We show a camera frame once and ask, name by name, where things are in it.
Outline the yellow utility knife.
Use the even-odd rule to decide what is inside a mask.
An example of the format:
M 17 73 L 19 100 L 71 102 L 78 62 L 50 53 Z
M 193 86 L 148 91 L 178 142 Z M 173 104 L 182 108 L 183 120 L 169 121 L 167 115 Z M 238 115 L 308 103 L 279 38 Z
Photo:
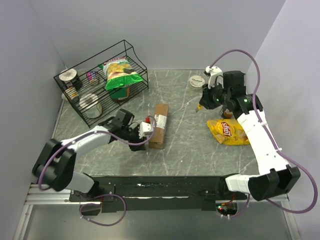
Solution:
M 198 103 L 195 112 L 198 113 L 202 108 L 203 106 Z

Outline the brown cardboard express box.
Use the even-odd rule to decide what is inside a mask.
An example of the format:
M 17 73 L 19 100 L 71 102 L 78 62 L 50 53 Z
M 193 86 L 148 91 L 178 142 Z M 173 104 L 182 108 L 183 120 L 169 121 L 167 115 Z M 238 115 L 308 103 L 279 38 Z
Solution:
M 155 134 L 148 143 L 149 148 L 162 150 L 165 141 L 166 125 L 169 113 L 169 104 L 159 103 L 155 107 L 154 119 L 156 122 Z

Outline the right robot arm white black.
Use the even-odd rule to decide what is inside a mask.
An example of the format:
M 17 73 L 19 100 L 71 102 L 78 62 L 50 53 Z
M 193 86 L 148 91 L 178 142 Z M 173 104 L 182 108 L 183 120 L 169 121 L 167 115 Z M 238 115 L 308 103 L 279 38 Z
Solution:
M 241 192 L 250 194 L 256 201 L 287 194 L 301 176 L 297 167 L 279 155 L 279 148 L 273 145 L 273 137 L 267 134 L 267 121 L 258 97 L 247 94 L 245 75 L 239 70 L 223 72 L 220 68 L 207 67 L 209 77 L 202 87 L 200 106 L 213 110 L 223 106 L 232 112 L 243 128 L 254 152 L 258 175 L 230 174 L 221 177 L 218 193 L 223 199 L 230 199 Z

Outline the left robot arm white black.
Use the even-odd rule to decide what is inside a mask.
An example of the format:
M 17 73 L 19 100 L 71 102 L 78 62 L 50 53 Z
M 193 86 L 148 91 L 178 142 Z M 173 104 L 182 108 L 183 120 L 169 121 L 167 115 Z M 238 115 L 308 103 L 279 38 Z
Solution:
M 94 201 L 99 195 L 100 184 L 90 175 L 75 171 L 76 159 L 114 141 L 125 143 L 133 152 L 144 151 L 153 135 L 153 121 L 147 117 L 145 121 L 135 123 L 134 117 L 131 112 L 120 109 L 115 116 L 83 134 L 62 141 L 50 139 L 32 169 L 38 188 L 56 192 L 73 190 L 81 192 L 87 201 Z

